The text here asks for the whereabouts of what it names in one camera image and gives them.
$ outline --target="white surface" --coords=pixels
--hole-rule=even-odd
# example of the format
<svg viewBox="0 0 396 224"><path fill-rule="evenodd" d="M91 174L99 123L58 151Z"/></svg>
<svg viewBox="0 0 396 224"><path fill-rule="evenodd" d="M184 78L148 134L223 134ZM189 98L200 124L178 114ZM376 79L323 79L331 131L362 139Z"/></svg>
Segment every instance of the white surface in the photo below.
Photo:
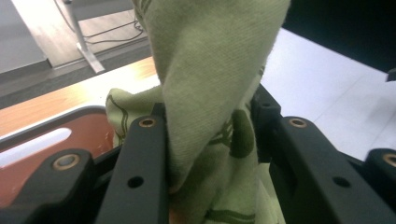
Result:
<svg viewBox="0 0 396 224"><path fill-rule="evenodd" d="M310 119L334 146L360 160L396 149L396 82L369 66L281 30L262 85L283 116Z"/></svg>
<svg viewBox="0 0 396 224"><path fill-rule="evenodd" d="M72 131L60 128L0 153L0 169L66 140Z"/></svg>

